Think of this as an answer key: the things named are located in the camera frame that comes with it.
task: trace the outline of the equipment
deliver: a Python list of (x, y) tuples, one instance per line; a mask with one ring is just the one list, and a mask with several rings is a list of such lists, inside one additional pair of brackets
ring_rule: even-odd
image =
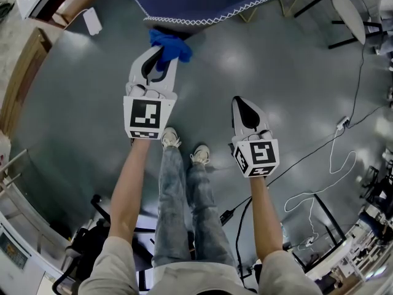
[(232, 127), (235, 136), (230, 146), (244, 177), (271, 175), (279, 165), (278, 141), (271, 135), (266, 114), (249, 100), (235, 96)]
[(177, 100), (173, 92), (177, 58), (167, 62), (160, 77), (147, 78), (162, 52), (163, 47), (151, 47), (131, 66), (123, 98), (124, 127), (129, 138), (160, 139)]

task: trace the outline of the blue towel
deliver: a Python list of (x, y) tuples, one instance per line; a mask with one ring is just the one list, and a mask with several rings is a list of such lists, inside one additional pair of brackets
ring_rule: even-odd
[(189, 62), (192, 56), (191, 48), (180, 38), (174, 35), (163, 34), (155, 29), (149, 30), (150, 43), (153, 46), (163, 46), (164, 52), (158, 60), (156, 69), (163, 71), (166, 62), (179, 57), (181, 62)]

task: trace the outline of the shirt sleeve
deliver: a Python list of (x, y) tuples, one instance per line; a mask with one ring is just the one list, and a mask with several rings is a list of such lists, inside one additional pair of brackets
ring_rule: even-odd
[(108, 237), (97, 257), (90, 278), (79, 287), (79, 295), (136, 295), (135, 262), (131, 245), (120, 237)]
[(317, 284), (304, 274), (290, 253), (275, 251), (263, 260), (259, 294), (322, 295), (322, 292)]

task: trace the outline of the white sneaker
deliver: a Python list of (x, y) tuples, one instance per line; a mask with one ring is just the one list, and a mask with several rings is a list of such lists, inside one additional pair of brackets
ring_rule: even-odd
[(210, 150), (206, 145), (201, 144), (196, 148), (194, 154), (190, 154), (190, 158), (192, 163), (207, 165), (210, 162)]
[(166, 149), (168, 146), (174, 146), (178, 148), (180, 144), (180, 138), (177, 136), (177, 133), (174, 128), (168, 127), (165, 128), (161, 137), (161, 144), (163, 149)]

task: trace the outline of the gray shirt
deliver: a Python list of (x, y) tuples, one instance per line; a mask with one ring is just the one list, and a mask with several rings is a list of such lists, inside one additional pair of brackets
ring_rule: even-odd
[[(219, 289), (233, 295), (252, 295), (243, 288), (234, 267), (211, 262), (177, 262), (154, 268), (154, 287), (149, 295), (197, 295)], [(119, 237), (109, 237), (97, 257), (90, 278), (79, 295), (137, 295), (135, 263), (131, 245)], [(263, 260), (259, 294), (321, 295), (285, 251), (271, 253)]]

